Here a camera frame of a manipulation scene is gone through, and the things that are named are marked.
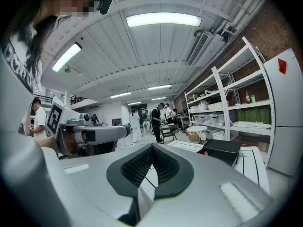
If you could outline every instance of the man in white shirt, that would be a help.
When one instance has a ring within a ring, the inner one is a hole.
[[[166,110],[166,120],[167,123],[174,123],[174,120],[171,117],[171,109],[169,108],[169,104],[165,104],[165,110]]]
[[[35,97],[32,102],[32,109],[36,113],[34,128],[30,130],[30,134],[34,134],[34,138],[36,140],[43,140],[47,138],[45,132],[45,124],[46,124],[46,113],[44,108],[41,106],[41,101],[38,97]]]

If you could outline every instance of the man in black shirt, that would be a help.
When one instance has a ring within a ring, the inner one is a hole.
[[[160,115],[161,112],[160,110],[163,108],[161,104],[158,105],[152,112],[151,112],[151,125],[153,132],[156,136],[156,140],[158,143],[161,143],[161,138],[160,138],[160,124],[161,124],[161,119]]]

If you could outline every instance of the white metal shelf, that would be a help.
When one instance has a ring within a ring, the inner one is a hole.
[[[187,103],[188,103],[188,104],[192,104],[192,103],[201,101],[201,100],[203,100],[203,99],[205,99],[205,98],[213,97],[213,96],[215,96],[215,95],[217,95],[217,94],[219,94],[219,90],[217,90],[217,91],[215,91],[215,92],[212,92],[212,93],[210,93],[210,94],[207,94],[207,95],[203,96],[202,98],[198,98],[198,99],[196,99],[196,100],[194,100],[194,101],[187,102]]]
[[[216,108],[216,109],[208,109],[208,110],[204,110],[204,111],[199,111],[199,112],[189,112],[190,114],[200,114],[200,113],[208,113],[208,112],[219,112],[219,111],[223,111],[222,108]]]
[[[245,45],[238,53],[236,53],[232,58],[230,58],[228,62],[226,62],[222,67],[218,69],[218,73],[233,73],[234,71],[254,59],[255,57],[251,53],[249,46]]]
[[[270,100],[263,100],[251,104],[241,104],[239,106],[230,106],[228,107],[228,110],[235,110],[235,109],[241,109],[241,108],[252,108],[252,107],[259,107],[264,105],[270,105]]]
[[[246,132],[252,134],[260,134],[260,135],[272,135],[271,129],[261,129],[261,128],[244,128],[244,127],[237,127],[237,126],[230,126],[229,129],[231,131],[239,131],[239,132]]]
[[[208,126],[208,127],[214,127],[218,129],[225,129],[225,126],[219,126],[219,125],[213,125],[213,124],[206,124],[206,123],[197,123],[196,121],[192,121],[193,124]]]
[[[187,101],[187,95],[188,94],[193,94],[193,93],[199,93],[202,92],[203,90],[209,88],[210,86],[216,84],[218,86],[218,91],[207,95],[207,97],[212,97],[212,96],[217,96],[219,95],[221,98],[222,106],[223,108],[221,109],[213,109],[213,110],[204,110],[201,112],[193,112],[190,113],[191,116],[194,114],[203,114],[203,113],[210,113],[210,112],[218,112],[218,111],[223,111],[224,114],[224,122],[225,122],[225,127],[222,127],[225,129],[225,140],[232,140],[233,136],[232,133],[234,132],[246,132],[246,133],[251,133],[251,134],[256,134],[256,135],[267,135],[270,136],[270,143],[269,143],[269,150],[268,153],[266,152],[261,152],[261,156],[263,161],[265,162],[265,166],[267,167],[268,161],[270,158],[271,150],[273,147],[274,143],[274,136],[275,136],[275,107],[274,107],[274,100],[272,97],[272,91],[271,91],[271,86],[270,82],[268,79],[268,76],[266,74],[264,65],[260,57],[262,57],[261,53],[259,50],[257,50],[253,45],[251,45],[245,37],[242,38],[242,40],[245,43],[245,46],[238,51],[230,60],[228,60],[221,68],[217,69],[215,66],[212,67],[212,74],[207,77],[203,82],[198,84],[194,89],[190,90],[188,93],[185,92],[185,98],[186,98],[186,103],[187,107],[190,105],[190,103],[198,102],[205,97],[202,97],[200,99],[197,99],[192,102]],[[232,79],[232,76],[229,75],[228,73],[234,73],[238,69],[242,68],[243,66],[247,65],[250,61],[256,60],[256,63],[259,66],[259,70],[255,71],[254,73],[231,83],[230,85],[223,87],[222,85],[222,79],[225,77],[229,77],[230,80]],[[259,101],[256,103],[251,103],[251,104],[241,104],[239,106],[231,105],[228,106],[227,101],[226,101],[226,92],[228,89],[239,89],[241,87],[245,87],[247,85],[250,85],[252,83],[255,83],[259,80],[264,80],[267,86],[267,91],[268,91],[268,100],[264,101]],[[236,109],[242,109],[242,108],[251,108],[251,107],[258,107],[258,106],[264,106],[264,105],[269,105],[270,110],[271,110],[271,129],[261,129],[261,128],[244,128],[244,127],[236,127],[236,126],[230,126],[230,110],[236,110]]]
[[[262,79],[263,79],[262,71],[258,70],[258,71],[255,71],[254,73],[248,75],[247,77],[244,77],[244,78],[224,87],[224,91],[227,89],[231,89],[231,88],[245,87],[245,86],[248,86],[249,84],[255,83]]]

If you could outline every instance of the round white table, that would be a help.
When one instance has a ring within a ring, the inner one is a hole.
[[[202,135],[201,135],[202,138],[200,137],[200,134],[199,134],[199,138],[198,138],[198,139],[200,139],[200,142],[202,144],[204,144],[204,141],[206,140],[206,137],[204,135],[205,130],[207,130],[206,126],[192,126],[192,127],[189,127],[186,129],[186,131],[189,131],[189,132],[200,132],[200,134],[202,133]]]

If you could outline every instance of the railing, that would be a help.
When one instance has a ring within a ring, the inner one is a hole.
[[[53,103],[53,99],[51,97],[48,96],[42,96],[42,95],[38,95],[38,94],[34,94],[35,97],[38,97],[41,102],[45,102],[45,103]]]
[[[83,101],[84,99],[87,99],[87,98],[84,98],[84,97],[81,97],[81,96],[76,96],[76,95],[71,96],[71,105],[72,105],[72,104],[76,104],[76,103],[78,103],[78,102],[81,102],[81,101]]]

